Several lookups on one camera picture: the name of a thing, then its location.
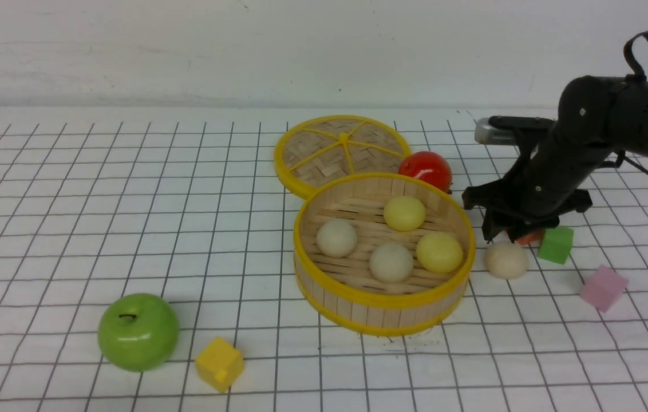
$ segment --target robotic arm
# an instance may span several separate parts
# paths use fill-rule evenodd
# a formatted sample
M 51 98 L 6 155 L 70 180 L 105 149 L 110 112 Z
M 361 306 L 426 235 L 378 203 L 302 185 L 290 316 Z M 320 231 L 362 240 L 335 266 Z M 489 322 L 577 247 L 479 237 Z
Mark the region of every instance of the robotic arm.
M 484 240 L 506 231 L 515 241 L 557 227 L 562 214 L 592 206 L 588 191 L 578 189 L 591 172 L 619 168 L 625 152 L 648 157 L 648 81 L 632 52 L 638 37 L 648 42 L 648 31 L 624 49 L 634 73 L 571 81 L 560 96 L 558 120 L 496 116 L 478 121 L 476 141 L 514 141 L 520 151 L 500 180 L 463 193 L 465 209 L 485 209 Z M 612 153 L 617 160 L 607 161 Z

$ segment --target bamboo steamer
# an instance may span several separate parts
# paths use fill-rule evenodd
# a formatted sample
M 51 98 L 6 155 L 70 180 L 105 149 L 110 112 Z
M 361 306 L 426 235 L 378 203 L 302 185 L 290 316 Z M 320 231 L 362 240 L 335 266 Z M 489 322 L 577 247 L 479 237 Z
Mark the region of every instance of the bamboo steamer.
M 415 196 L 426 206 L 426 222 L 411 232 L 395 232 L 382 217 L 393 196 Z M 330 219 L 348 219 L 358 234 L 349 256 L 331 258 L 316 245 L 319 227 Z M 456 235 L 464 260 L 449 274 L 423 269 L 415 258 L 427 232 Z M 388 241 L 404 245 L 414 269 L 402 284 L 384 284 L 369 272 L 369 256 Z M 349 175 L 317 189 L 304 203 L 294 226 L 294 269 L 298 287 L 319 313 L 363 334 L 402 336 L 441 323 L 458 305 L 468 285 L 476 243 L 466 213 L 454 199 L 427 183 L 403 175 Z
M 410 156 L 393 128 L 367 117 L 318 117 L 287 131 L 274 150 L 274 167 L 291 193 L 308 199 L 317 188 L 358 173 L 397 173 Z

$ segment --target bamboo steamer lid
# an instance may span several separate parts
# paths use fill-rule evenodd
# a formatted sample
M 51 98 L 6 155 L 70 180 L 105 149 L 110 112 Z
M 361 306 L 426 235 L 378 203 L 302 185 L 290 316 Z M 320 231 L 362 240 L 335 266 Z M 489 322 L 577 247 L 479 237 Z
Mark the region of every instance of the bamboo steamer lid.
M 308 120 L 287 131 L 274 151 L 280 182 L 296 196 L 360 173 L 397 173 L 410 148 L 384 123 L 359 116 Z

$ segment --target round ball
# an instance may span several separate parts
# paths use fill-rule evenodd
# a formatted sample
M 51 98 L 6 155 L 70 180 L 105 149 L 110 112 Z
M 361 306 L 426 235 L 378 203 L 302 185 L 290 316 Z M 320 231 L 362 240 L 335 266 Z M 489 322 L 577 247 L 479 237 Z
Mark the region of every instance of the round ball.
M 344 258 L 357 246 L 357 232 L 345 219 L 332 219 L 319 228 L 317 245 L 330 258 Z
M 413 255 L 400 243 L 384 243 L 372 251 L 369 268 L 382 283 L 403 282 L 413 271 Z
M 446 274 L 460 266 L 464 251 L 451 233 L 431 232 L 418 241 L 416 257 L 427 271 Z
M 382 217 L 390 229 L 408 232 L 418 229 L 426 220 L 426 206 L 413 196 L 397 196 L 385 204 Z
M 496 278 L 517 279 L 528 271 L 528 255 L 516 243 L 492 243 L 484 254 L 484 266 Z

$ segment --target grid table surface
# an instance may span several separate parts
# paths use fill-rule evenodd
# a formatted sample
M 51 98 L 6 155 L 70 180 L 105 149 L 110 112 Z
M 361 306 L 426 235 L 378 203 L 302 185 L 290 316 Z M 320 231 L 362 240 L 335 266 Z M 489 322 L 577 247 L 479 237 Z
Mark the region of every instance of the grid table surface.
M 517 154 L 476 144 L 471 117 L 378 120 L 448 159 L 455 199 Z M 648 410 L 646 175 L 625 164 L 586 180 L 593 208 L 562 218 L 575 230 L 565 266 L 531 248 L 528 274 L 500 281 L 478 241 L 453 315 L 375 338 L 321 318 L 296 287 L 302 201 L 272 164 L 289 126 L 0 122 L 0 410 Z M 468 214 L 481 240 L 481 211 Z M 578 297 L 600 264 L 630 279 L 606 314 Z M 102 312 L 131 292 L 164 297 L 182 327 L 171 359 L 143 374 L 96 344 Z M 246 357 L 228 394 L 191 362 L 215 336 Z

